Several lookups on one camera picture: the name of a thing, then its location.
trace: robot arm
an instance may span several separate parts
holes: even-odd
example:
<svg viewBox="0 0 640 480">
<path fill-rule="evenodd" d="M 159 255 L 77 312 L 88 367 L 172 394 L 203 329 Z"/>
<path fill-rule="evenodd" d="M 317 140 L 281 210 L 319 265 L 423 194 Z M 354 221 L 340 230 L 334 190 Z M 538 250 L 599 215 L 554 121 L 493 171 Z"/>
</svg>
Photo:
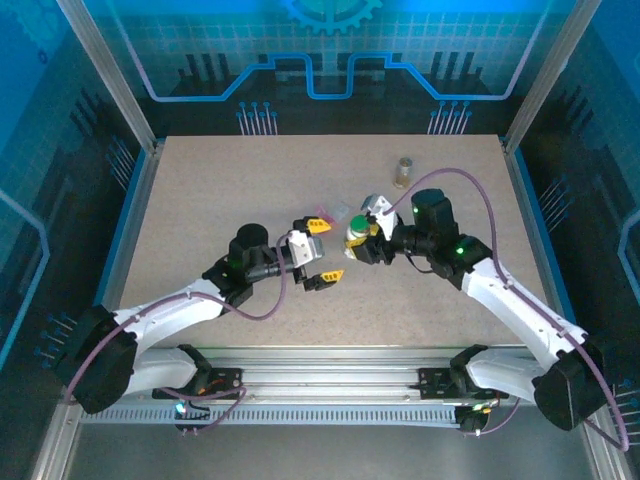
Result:
<svg viewBox="0 0 640 480">
<path fill-rule="evenodd" d="M 107 311 L 102 306 L 86 310 L 56 353 L 52 369 L 69 385 L 92 350 L 107 335 L 122 329 L 93 360 L 74 389 L 87 413 L 97 413 L 121 396 L 160 387 L 198 395 L 211 384 L 212 368 L 189 345 L 153 349 L 177 332 L 224 315 L 221 304 L 238 307 L 253 294 L 253 285 L 269 277 L 292 273 L 306 291 L 330 287 L 340 272 L 307 278 L 306 265 L 322 258 L 322 242 L 314 234 L 329 230 L 316 217 L 296 220 L 281 248 L 285 271 L 276 249 L 268 246 L 268 233 L 258 224 L 241 227 L 229 244 L 229 253 L 190 285 L 145 305 Z"/>
<path fill-rule="evenodd" d="M 498 272 L 491 249 L 459 233 L 451 202 L 441 190 L 419 191 L 411 201 L 415 224 L 404 225 L 395 212 L 384 214 L 391 207 L 384 197 L 370 196 L 363 205 L 370 232 L 346 243 L 349 256 L 386 265 L 397 253 L 426 257 L 433 273 L 489 309 L 535 358 L 471 347 L 452 360 L 451 374 L 460 390 L 493 389 L 531 401 L 564 430 L 574 428 L 604 405 L 601 387 L 566 337 L 571 335 L 582 345 L 612 383 L 610 346 L 555 313 L 504 268 Z M 516 295 L 516 289 L 526 300 Z M 551 315 L 563 330 L 558 332 L 537 309 Z"/>
</svg>

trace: aluminum frame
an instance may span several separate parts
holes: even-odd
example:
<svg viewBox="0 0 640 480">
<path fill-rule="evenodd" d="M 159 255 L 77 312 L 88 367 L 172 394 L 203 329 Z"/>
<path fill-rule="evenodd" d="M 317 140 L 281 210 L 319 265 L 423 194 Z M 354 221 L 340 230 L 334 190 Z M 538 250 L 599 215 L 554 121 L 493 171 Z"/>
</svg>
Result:
<svg viewBox="0 0 640 480">
<path fill-rule="evenodd" d="M 523 178 L 515 158 L 505 155 L 516 196 L 521 209 L 527 205 Z M 149 197 L 153 185 L 155 168 L 147 168 L 141 180 L 135 186 L 138 198 Z M 530 228 L 530 239 L 534 254 L 539 262 L 544 259 L 541 239 L 532 234 L 537 228 L 525 215 Z M 124 268 L 131 261 L 133 246 L 142 225 L 143 212 L 131 211 L 127 219 L 126 234 L 119 247 L 122 254 L 117 256 L 114 272 Z M 115 278 L 108 283 L 105 300 L 110 305 L 117 304 L 126 279 L 126 274 L 114 273 Z M 547 291 L 554 291 L 550 269 L 541 268 L 543 284 Z M 551 303 L 561 306 L 558 297 L 551 295 Z M 527 355 L 521 346 L 505 345 L 503 348 Z M 442 405 L 442 401 L 418 400 L 416 390 L 407 389 L 414 383 L 416 369 L 419 367 L 446 366 L 448 360 L 460 352 L 463 347 L 455 348 L 399 348 L 399 347 L 251 347 L 202 349 L 203 355 L 219 366 L 238 366 L 245 369 L 244 382 L 250 392 L 247 405 L 255 406 L 313 406 L 313 405 L 351 405 L 362 409 L 377 406 L 395 406 L 405 410 L 416 405 Z M 147 396 L 123 399 L 127 405 L 144 409 L 150 401 Z M 213 407 L 225 406 L 228 401 L 210 402 Z M 78 424 L 81 422 L 79 407 L 59 405 L 47 432 L 41 454 L 36 463 L 32 480 L 61 480 L 72 461 Z M 613 429 L 611 418 L 606 409 L 598 412 L 596 421 L 605 429 Z M 626 480 L 633 478 L 624 455 L 605 444 L 593 432 L 583 429 L 585 448 L 591 453 L 595 478 L 603 480 Z"/>
<path fill-rule="evenodd" d="M 124 283 L 162 153 L 161 147 L 162 144 L 160 144 L 160 148 L 142 159 L 139 166 L 141 169 L 139 180 L 132 185 L 134 192 L 132 193 L 131 209 L 125 220 L 121 241 L 115 247 L 113 264 L 102 288 L 102 298 L 97 299 L 110 309 L 118 307 L 124 290 Z M 30 477 L 31 480 L 61 480 L 64 478 L 81 415 L 82 408 L 80 406 L 58 404 L 45 434 L 40 454 Z"/>
<path fill-rule="evenodd" d="M 136 248 L 147 204 L 149 203 L 151 188 L 153 187 L 163 148 L 164 141 L 160 141 L 153 154 L 146 155 L 145 158 L 138 161 L 133 174 L 133 183 L 130 184 L 133 187 L 132 191 L 127 193 L 127 198 L 125 199 L 123 208 L 127 208 L 128 205 L 129 211 L 126 213 L 126 219 L 124 219 L 122 225 L 121 241 L 114 239 L 114 244 L 111 246 L 107 260 L 107 263 L 111 261 L 111 265 L 110 268 L 109 265 L 105 267 L 98 286 L 98 293 L 96 294 L 96 301 L 112 311 L 117 310 L 120 306 L 120 299 L 129 274 L 129 266 Z"/>
<path fill-rule="evenodd" d="M 147 155 L 153 154 L 156 136 L 87 6 L 82 0 L 57 2 L 140 146 Z"/>
<path fill-rule="evenodd" d="M 515 153 L 558 80 L 602 0 L 577 0 L 507 132 L 506 151 Z"/>
</svg>

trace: black bracket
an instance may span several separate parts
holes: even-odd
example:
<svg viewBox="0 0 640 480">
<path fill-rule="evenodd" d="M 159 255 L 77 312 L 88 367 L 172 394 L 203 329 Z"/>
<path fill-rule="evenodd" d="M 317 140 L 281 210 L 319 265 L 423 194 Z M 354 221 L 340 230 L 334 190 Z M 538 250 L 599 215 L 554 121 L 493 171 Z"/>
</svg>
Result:
<svg viewBox="0 0 640 480">
<path fill-rule="evenodd" d="M 456 407 L 456 423 L 463 432 L 475 432 L 484 430 L 489 423 L 488 413 L 482 410 L 474 410 L 472 407 Z"/>
<path fill-rule="evenodd" d="M 242 385 L 241 368 L 212 367 L 209 361 L 191 345 L 179 345 L 178 348 L 194 360 L 198 370 L 191 381 L 183 388 L 175 389 L 176 392 L 188 396 L 206 396 L 238 388 Z M 176 397 L 163 392 L 159 388 L 154 389 L 151 396 L 157 400 L 177 400 Z M 232 393 L 221 398 L 237 400 L 239 396 L 239 393 Z"/>
<path fill-rule="evenodd" d="M 418 383 L 409 388 L 420 391 L 421 400 L 491 400 L 507 398 L 509 395 L 491 389 L 469 388 L 463 392 L 453 380 L 449 368 L 419 368 Z"/>
</svg>

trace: work surface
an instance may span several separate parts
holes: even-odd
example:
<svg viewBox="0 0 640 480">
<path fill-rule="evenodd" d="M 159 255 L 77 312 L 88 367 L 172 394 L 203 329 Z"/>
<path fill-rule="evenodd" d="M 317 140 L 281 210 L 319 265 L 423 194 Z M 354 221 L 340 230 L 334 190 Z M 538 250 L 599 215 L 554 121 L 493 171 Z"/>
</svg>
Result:
<svg viewBox="0 0 640 480">
<path fill-rule="evenodd" d="M 496 136 L 170 137 L 160 159 L 121 307 L 149 302 L 199 278 L 228 250 L 245 223 L 263 224 L 275 244 L 291 222 L 339 202 L 357 213 L 371 193 L 394 201 L 392 184 L 403 156 L 414 178 L 439 167 L 460 167 L 488 190 L 496 214 L 502 263 L 534 294 L 541 281 Z M 460 231 L 490 244 L 482 199 L 464 178 L 429 184 L 450 198 Z M 410 205 L 399 208 L 411 219 Z M 421 275 L 402 256 L 369 266 L 342 251 L 345 219 L 322 236 L 326 257 L 309 275 L 345 269 L 328 290 L 304 292 L 288 280 L 282 309 L 263 322 L 228 314 L 184 330 L 167 345 L 397 345 L 467 346 L 519 343 L 476 301 L 435 275 Z M 424 259 L 416 259 L 426 268 Z M 242 308 L 253 314 L 276 301 L 279 280 L 254 287 Z"/>
</svg>

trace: purple cable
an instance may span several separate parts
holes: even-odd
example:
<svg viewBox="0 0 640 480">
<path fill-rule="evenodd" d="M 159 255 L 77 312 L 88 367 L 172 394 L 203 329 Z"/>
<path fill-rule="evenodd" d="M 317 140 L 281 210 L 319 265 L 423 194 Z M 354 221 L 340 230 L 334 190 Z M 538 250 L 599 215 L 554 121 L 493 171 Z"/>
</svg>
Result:
<svg viewBox="0 0 640 480">
<path fill-rule="evenodd" d="M 458 175 L 462 175 L 467 180 L 469 180 L 471 183 L 473 183 L 473 185 L 476 187 L 478 192 L 480 192 L 480 195 L 482 196 L 482 199 L 484 200 L 485 207 L 487 208 L 487 214 L 489 215 L 489 226 L 491 228 L 491 249 L 493 250 L 493 264 L 495 266 L 496 272 L 498 273 L 498 276 L 500 277 L 500 279 L 506 285 L 508 285 L 508 278 L 505 275 L 504 271 L 502 270 L 502 266 L 500 265 L 500 261 L 498 259 L 498 238 L 497 238 L 498 234 L 497 234 L 497 229 L 496 229 L 495 215 L 493 213 L 493 208 L 491 207 L 491 201 L 489 200 L 489 196 L 487 195 L 486 190 L 482 187 L 480 182 L 473 175 L 471 175 L 469 172 L 466 172 L 466 171 L 464 171 L 464 170 L 462 170 L 460 168 L 453 168 L 453 167 L 439 168 L 437 170 L 434 170 L 433 172 L 430 172 L 430 173 L 426 174 L 425 176 L 420 178 L 416 183 L 414 183 L 411 186 L 411 188 L 409 190 L 407 190 L 407 192 L 404 195 L 402 195 L 398 199 L 398 201 L 395 202 L 388 210 L 383 212 L 383 214 L 387 215 L 387 214 L 393 212 L 396 209 L 396 207 L 398 206 L 398 204 L 400 202 L 404 201 L 404 199 L 406 197 L 408 197 L 409 195 L 411 195 L 413 192 L 415 192 L 415 190 L 417 190 L 418 186 L 421 185 L 422 183 L 426 182 L 430 178 L 437 177 L 437 176 L 443 175 L 445 173 L 457 173 Z M 589 369 L 593 373 L 594 377 L 598 381 L 598 384 L 600 385 L 600 388 L 602 389 L 602 392 L 604 393 L 604 396 L 607 399 L 607 403 L 609 404 L 609 406 L 611 407 L 611 410 L 613 411 L 613 416 L 615 418 L 616 425 L 618 426 L 618 430 L 620 432 L 620 441 L 617 441 L 614 438 L 612 438 L 610 435 L 608 435 L 606 432 L 604 432 L 602 429 L 600 429 L 597 425 L 595 425 L 588 418 L 585 419 L 584 422 L 587 425 L 589 425 L 591 428 L 593 428 L 598 434 L 600 434 L 602 436 L 602 438 L 604 438 L 607 442 L 609 442 L 611 445 L 613 445 L 617 449 L 619 449 L 619 450 L 621 450 L 623 452 L 628 451 L 629 450 L 629 435 L 627 434 L 627 428 L 626 428 L 626 426 L 624 424 L 624 419 L 622 418 L 622 414 L 620 413 L 620 409 L 618 408 L 618 404 L 616 403 L 616 399 L 614 398 L 613 393 L 611 393 L 611 389 L 607 385 L 607 381 L 605 380 L 604 376 L 602 375 L 602 372 L 600 372 L 600 369 L 598 368 L 598 366 L 595 364 L 595 362 L 591 359 L 591 357 L 586 352 L 586 350 L 582 347 L 582 345 L 580 345 L 580 343 L 578 343 L 578 341 L 575 338 L 573 338 L 569 334 L 563 333 L 564 329 L 562 328 L 562 325 L 560 325 L 551 315 L 549 315 L 542 308 L 540 308 L 533 300 L 531 300 L 529 297 L 527 297 L 515 285 L 511 285 L 509 288 L 519 299 L 521 299 L 525 304 L 527 304 L 527 306 L 532 308 L 536 313 L 541 315 L 542 318 L 544 318 L 547 322 L 549 322 L 551 324 L 551 326 L 553 328 L 555 328 L 559 332 L 560 335 L 564 336 L 567 339 L 567 341 L 571 344 L 571 346 L 578 352 L 578 354 L 585 361 L 585 363 L 587 364 L 587 366 L 589 367 Z"/>
<path fill-rule="evenodd" d="M 180 400 L 188 400 L 192 402 L 203 401 L 203 400 L 215 400 L 217 398 L 226 397 L 227 395 L 232 395 L 234 393 L 240 394 L 238 396 L 238 399 L 235 402 L 233 402 L 233 405 L 231 405 L 222 415 L 216 418 L 213 421 L 213 423 L 210 423 L 209 425 L 205 425 L 202 428 L 194 428 L 193 430 L 194 435 L 197 435 L 198 432 L 202 432 L 204 430 L 212 430 L 216 428 L 218 425 L 220 425 L 224 420 L 229 418 L 229 415 L 231 415 L 231 412 L 233 412 L 238 407 L 238 405 L 240 405 L 240 402 L 242 402 L 245 395 L 247 394 L 247 389 L 245 387 L 236 387 L 229 390 L 225 390 L 224 392 L 214 393 L 212 395 L 203 395 L 203 396 L 183 395 L 179 392 L 176 392 L 175 390 L 172 390 L 171 388 L 161 388 L 160 390 L 162 390 L 167 395 L 171 395 L 173 397 L 179 398 Z"/>
<path fill-rule="evenodd" d="M 491 427 L 489 430 L 482 430 L 480 433 L 462 432 L 462 434 L 466 437 L 481 437 L 482 435 L 487 435 L 489 433 L 493 433 L 495 431 L 500 430 L 507 423 L 509 423 L 509 421 L 513 418 L 513 416 L 516 414 L 516 411 L 518 410 L 519 405 L 520 405 L 520 399 L 516 398 L 516 403 L 513 404 L 513 408 L 511 409 L 509 414 L 506 417 L 504 417 L 504 419 L 500 423 L 498 423 L 498 425 L 496 425 L 495 427 Z"/>
<path fill-rule="evenodd" d="M 157 302 L 154 302 L 151 305 L 148 305 L 147 307 L 143 308 L 138 313 L 131 315 L 131 317 L 129 317 L 127 320 L 125 320 L 116 328 L 114 328 L 111 332 L 109 332 L 109 334 L 106 337 L 104 337 L 102 340 L 100 340 L 100 342 L 98 342 L 98 344 L 93 348 L 93 350 L 91 350 L 91 353 L 87 355 L 87 358 L 85 358 L 84 362 L 82 362 L 82 365 L 80 365 L 80 368 L 78 368 L 78 371 L 71 379 L 71 382 L 69 382 L 67 391 L 64 394 L 64 399 L 62 400 L 63 403 L 69 404 L 71 402 L 71 395 L 73 395 L 73 392 L 78 386 L 78 383 L 80 382 L 80 379 L 82 378 L 82 376 L 85 374 L 85 372 L 87 371 L 91 363 L 95 360 L 95 358 L 102 351 L 102 349 L 106 347 L 107 344 L 111 340 L 113 340 L 113 338 L 116 335 L 118 335 L 120 332 L 122 332 L 125 328 L 127 328 L 132 323 L 139 321 L 143 316 L 147 315 L 148 313 L 152 312 L 158 307 L 166 305 L 167 303 L 170 303 L 182 298 L 196 297 L 196 298 L 202 298 L 204 300 L 211 300 L 212 302 L 222 305 L 222 307 L 226 308 L 227 310 L 237 313 L 241 317 L 246 318 L 248 320 L 261 321 L 261 320 L 266 320 L 267 318 L 273 316 L 282 306 L 282 302 L 284 301 L 284 297 L 287 293 L 287 278 L 285 275 L 286 265 L 284 262 L 284 256 L 282 255 L 282 242 L 286 238 L 287 238 L 287 234 L 282 235 L 276 242 L 276 257 L 278 258 L 278 265 L 280 266 L 280 272 L 281 272 L 280 295 L 278 296 L 278 301 L 276 302 L 276 304 L 267 313 L 265 313 L 264 315 L 250 315 L 241 310 L 238 310 L 233 305 L 230 305 L 224 302 L 223 300 L 220 300 L 219 298 L 214 297 L 213 295 L 209 295 L 207 293 L 202 293 L 202 292 L 178 293 L 176 295 L 170 295 L 168 297 L 162 298 Z"/>
</svg>

